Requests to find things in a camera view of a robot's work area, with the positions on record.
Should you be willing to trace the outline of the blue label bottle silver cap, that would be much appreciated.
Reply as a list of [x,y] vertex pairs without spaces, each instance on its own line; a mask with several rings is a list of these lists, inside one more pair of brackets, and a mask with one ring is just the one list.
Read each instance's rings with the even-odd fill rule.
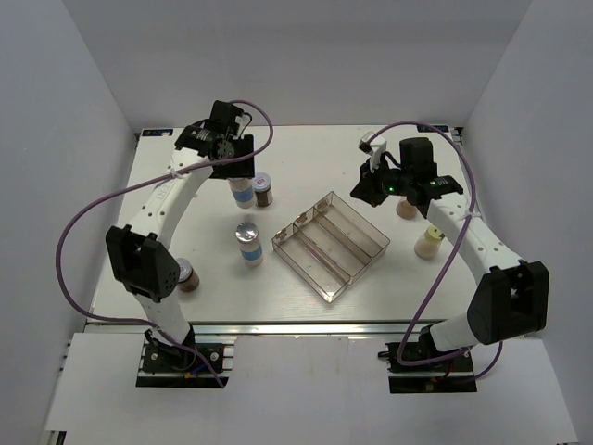
[[228,180],[233,199],[240,209],[254,205],[254,189],[251,178],[231,178]]

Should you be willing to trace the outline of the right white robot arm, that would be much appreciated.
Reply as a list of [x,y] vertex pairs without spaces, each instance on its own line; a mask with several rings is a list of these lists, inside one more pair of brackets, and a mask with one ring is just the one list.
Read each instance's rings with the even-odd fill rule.
[[394,168],[383,140],[371,133],[360,140],[369,159],[350,195],[373,207],[389,196],[401,196],[453,243],[476,283],[466,312],[432,324],[420,334],[418,356],[437,370],[452,352],[477,344],[490,345],[545,328],[548,318],[549,270],[540,261],[526,261],[506,247],[479,216],[451,176],[441,176],[426,137],[403,139]]

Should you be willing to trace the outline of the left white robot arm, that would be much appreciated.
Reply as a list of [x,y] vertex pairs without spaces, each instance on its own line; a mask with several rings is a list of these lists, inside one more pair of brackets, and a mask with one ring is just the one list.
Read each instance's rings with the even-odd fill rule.
[[199,187],[208,179],[246,180],[255,174],[254,138],[242,136],[246,113],[237,103],[214,102],[209,118],[183,129],[174,144],[169,175],[158,181],[139,212],[123,227],[107,231],[114,277],[142,306],[166,343],[164,359],[177,370],[190,367],[196,347],[188,341],[190,324],[173,295],[180,267],[170,252],[173,234]]

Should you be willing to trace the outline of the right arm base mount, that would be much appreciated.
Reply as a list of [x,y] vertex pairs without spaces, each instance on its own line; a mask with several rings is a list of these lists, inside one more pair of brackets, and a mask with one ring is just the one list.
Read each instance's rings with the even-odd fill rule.
[[387,366],[391,394],[453,394],[474,393],[477,385],[471,353],[442,360],[445,352],[438,352],[424,334],[421,340],[409,341],[403,348],[403,361],[421,362],[438,358],[439,362],[405,366],[397,360],[401,342],[388,342],[377,353],[377,359]]

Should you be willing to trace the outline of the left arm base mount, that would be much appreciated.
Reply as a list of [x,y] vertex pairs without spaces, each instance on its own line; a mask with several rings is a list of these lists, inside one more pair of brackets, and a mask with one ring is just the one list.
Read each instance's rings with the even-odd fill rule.
[[224,388],[233,368],[233,345],[190,342],[202,357],[145,332],[135,385],[138,388]]

